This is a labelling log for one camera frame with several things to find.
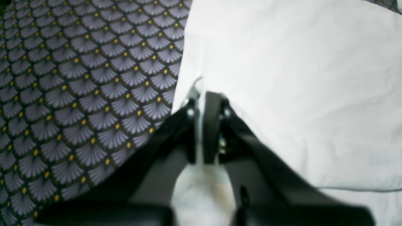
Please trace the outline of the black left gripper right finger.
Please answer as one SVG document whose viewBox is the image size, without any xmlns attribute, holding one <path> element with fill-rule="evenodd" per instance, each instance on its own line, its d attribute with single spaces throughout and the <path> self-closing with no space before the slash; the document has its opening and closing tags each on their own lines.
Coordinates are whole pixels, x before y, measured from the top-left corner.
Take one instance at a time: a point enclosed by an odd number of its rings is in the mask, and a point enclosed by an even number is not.
<svg viewBox="0 0 402 226">
<path fill-rule="evenodd" d="M 302 179 L 254 135 L 222 94 L 207 92 L 204 162 L 220 163 L 237 210 L 231 226 L 374 226 L 367 207 L 346 204 Z"/>
</svg>

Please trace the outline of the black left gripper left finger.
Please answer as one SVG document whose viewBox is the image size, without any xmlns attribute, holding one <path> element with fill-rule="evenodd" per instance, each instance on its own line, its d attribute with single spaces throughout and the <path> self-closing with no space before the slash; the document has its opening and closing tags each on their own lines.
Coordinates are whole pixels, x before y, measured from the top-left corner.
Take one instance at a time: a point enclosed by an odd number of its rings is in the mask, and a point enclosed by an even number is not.
<svg viewBox="0 0 402 226">
<path fill-rule="evenodd" d="M 89 192 L 43 208 L 38 226 L 174 226 L 176 180 L 195 162 L 196 101 L 162 124 L 149 142 Z"/>
</svg>

